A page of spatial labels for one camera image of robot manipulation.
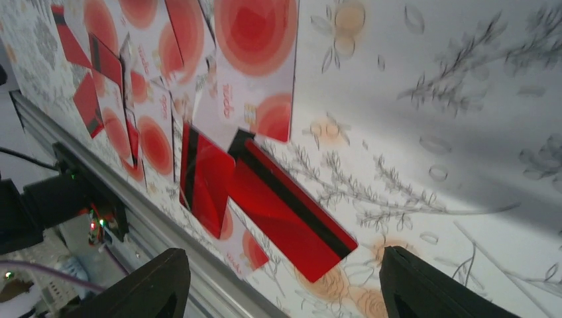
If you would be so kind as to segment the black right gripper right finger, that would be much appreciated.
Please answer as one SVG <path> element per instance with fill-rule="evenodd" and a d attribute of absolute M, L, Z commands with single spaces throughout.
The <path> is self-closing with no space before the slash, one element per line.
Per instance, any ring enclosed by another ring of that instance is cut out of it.
<path fill-rule="evenodd" d="M 380 284 L 389 317 L 515 317 L 401 246 L 384 249 Z"/>

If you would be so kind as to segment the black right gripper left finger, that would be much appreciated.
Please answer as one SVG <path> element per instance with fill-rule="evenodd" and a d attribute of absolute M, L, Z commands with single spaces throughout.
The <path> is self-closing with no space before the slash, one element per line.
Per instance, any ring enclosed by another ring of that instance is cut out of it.
<path fill-rule="evenodd" d="M 169 248 L 64 317 L 183 317 L 191 273 L 185 250 Z"/>

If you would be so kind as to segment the pile of red white cards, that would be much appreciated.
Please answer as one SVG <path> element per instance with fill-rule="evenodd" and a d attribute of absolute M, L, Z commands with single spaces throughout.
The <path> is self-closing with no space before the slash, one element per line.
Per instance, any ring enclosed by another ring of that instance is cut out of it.
<path fill-rule="evenodd" d="M 138 181 L 150 168 L 239 277 L 269 261 L 242 212 L 309 282 L 355 240 L 260 149 L 292 128 L 297 1 L 65 1 L 52 16 L 87 74 L 74 103 Z"/>

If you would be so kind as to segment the floral patterned table mat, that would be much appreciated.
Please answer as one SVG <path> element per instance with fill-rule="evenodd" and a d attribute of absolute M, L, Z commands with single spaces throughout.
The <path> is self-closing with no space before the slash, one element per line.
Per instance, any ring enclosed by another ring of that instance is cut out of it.
<path fill-rule="evenodd" d="M 297 1 L 290 139 L 259 146 L 357 243 L 316 282 L 236 208 L 269 257 L 239 277 L 177 183 L 138 181 L 90 135 L 63 2 L 1 2 L 22 95 L 285 315 L 388 317 L 381 262 L 401 246 L 518 317 L 561 316 L 560 1 Z"/>

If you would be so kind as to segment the aluminium rail frame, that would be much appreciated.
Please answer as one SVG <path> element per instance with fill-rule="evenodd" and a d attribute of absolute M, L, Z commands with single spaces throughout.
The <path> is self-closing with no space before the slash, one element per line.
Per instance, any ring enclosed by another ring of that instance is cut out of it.
<path fill-rule="evenodd" d="M 127 265 L 154 258 L 167 248 L 185 250 L 190 265 L 189 312 L 201 317 L 285 317 L 276 306 L 240 281 L 230 269 L 182 228 L 169 220 L 142 193 L 128 184 L 88 147 L 45 115 L 20 91 L 11 93 L 23 125 L 43 143 L 45 150 L 61 142 L 125 204 L 131 240 L 136 248 L 119 248 Z"/>

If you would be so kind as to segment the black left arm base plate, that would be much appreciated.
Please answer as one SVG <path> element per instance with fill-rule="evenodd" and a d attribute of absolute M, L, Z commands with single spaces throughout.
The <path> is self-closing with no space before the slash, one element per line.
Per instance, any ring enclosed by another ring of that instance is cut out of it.
<path fill-rule="evenodd" d="M 123 242 L 129 232 L 123 201 L 65 145 L 52 149 L 57 175 L 22 190 L 1 179 L 1 254 L 39 244 L 46 229 L 83 214 L 103 220 L 96 235 L 109 231 Z"/>

